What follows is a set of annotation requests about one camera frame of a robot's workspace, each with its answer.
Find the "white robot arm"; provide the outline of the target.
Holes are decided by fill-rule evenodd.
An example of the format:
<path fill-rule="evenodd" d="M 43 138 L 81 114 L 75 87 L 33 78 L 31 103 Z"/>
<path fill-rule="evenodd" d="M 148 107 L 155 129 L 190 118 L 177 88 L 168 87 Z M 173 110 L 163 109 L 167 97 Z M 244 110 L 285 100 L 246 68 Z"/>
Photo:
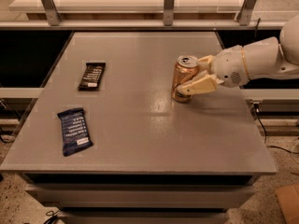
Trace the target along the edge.
<path fill-rule="evenodd" d="M 285 23 L 279 38 L 272 36 L 246 46 L 236 45 L 197 62 L 201 70 L 176 86 L 176 94 L 193 96 L 210 93 L 219 86 L 238 87 L 259 78 L 297 79 L 299 16 Z"/>

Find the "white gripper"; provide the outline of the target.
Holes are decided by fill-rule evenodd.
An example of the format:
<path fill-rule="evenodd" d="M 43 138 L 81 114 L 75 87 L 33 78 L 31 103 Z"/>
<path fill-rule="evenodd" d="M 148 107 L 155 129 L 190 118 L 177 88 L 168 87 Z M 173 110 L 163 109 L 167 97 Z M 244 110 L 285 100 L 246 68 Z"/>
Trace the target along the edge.
<path fill-rule="evenodd" d="M 200 71 L 212 71 L 215 75 L 204 75 L 178 85 L 178 93 L 183 95 L 211 93 L 220 84 L 232 88 L 246 85 L 249 82 L 244 65 L 244 52 L 239 45 L 223 49 L 215 57 L 207 55 L 199 58 L 197 62 Z"/>

